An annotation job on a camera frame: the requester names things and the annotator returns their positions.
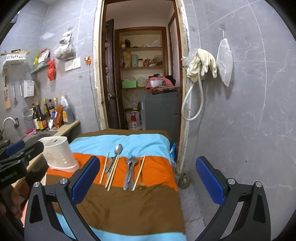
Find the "ceiling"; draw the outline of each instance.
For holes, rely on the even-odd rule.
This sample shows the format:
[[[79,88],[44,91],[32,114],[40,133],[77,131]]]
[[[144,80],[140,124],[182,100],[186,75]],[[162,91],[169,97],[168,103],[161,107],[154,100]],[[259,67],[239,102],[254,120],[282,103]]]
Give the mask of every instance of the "ceiling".
[[[39,0],[39,1],[40,1],[40,2],[44,2],[44,3],[48,4],[48,5],[50,5],[50,4],[52,4],[52,3],[57,2],[58,0]]]
[[[168,18],[173,8],[172,1],[163,0],[137,0],[112,3],[107,5],[106,19],[119,19],[127,17],[159,17]]]

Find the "countertop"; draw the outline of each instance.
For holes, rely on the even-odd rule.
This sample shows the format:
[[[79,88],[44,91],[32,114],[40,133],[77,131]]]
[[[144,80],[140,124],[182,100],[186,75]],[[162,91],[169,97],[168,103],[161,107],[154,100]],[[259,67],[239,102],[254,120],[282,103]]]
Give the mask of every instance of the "countertop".
[[[80,123],[80,120],[76,120],[74,121],[72,124],[69,125],[62,125],[59,129],[57,130],[49,130],[49,131],[57,131],[56,134],[54,134],[53,136],[64,136],[65,134],[67,134],[70,130],[72,130],[75,126],[77,126]],[[27,167],[28,172],[31,171],[33,169],[33,167],[35,166],[35,164],[41,159],[43,158],[42,153],[40,155],[38,155],[37,157],[35,157],[33,160],[31,160],[29,162],[29,165]],[[15,183],[12,184],[12,186],[15,189],[18,189],[20,187],[20,185],[23,183],[25,177],[19,179],[18,181],[16,181]]]

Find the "orange plug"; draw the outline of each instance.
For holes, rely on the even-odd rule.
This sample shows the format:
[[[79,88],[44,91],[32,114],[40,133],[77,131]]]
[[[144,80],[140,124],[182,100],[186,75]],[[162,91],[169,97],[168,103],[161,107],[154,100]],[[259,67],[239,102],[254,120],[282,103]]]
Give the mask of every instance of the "orange plug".
[[[85,59],[84,59],[85,63],[87,65],[90,65],[91,64],[91,57],[90,56],[87,56]]]

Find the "screw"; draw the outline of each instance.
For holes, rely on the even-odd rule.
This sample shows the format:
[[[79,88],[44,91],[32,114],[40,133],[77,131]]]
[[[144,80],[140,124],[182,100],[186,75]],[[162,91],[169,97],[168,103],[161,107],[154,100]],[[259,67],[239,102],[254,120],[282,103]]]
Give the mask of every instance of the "screw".
[[[235,184],[235,180],[232,179],[232,178],[228,179],[227,182],[228,182],[230,185]]]
[[[256,182],[256,186],[259,187],[259,188],[262,187],[261,182]]]
[[[40,185],[40,182],[35,182],[33,186],[34,186],[35,188],[37,188],[37,187],[39,187],[39,185]]]
[[[68,179],[63,178],[60,180],[60,184],[66,184],[68,182]]]

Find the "pink cloth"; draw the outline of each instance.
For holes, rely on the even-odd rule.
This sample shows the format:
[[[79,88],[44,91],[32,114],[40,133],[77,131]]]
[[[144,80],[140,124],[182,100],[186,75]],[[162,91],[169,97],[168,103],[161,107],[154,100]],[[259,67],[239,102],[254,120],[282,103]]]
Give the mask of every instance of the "pink cloth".
[[[146,80],[146,89],[150,88],[150,80],[164,80],[165,86],[168,86],[168,87],[174,86],[172,82],[166,77],[151,77]]]

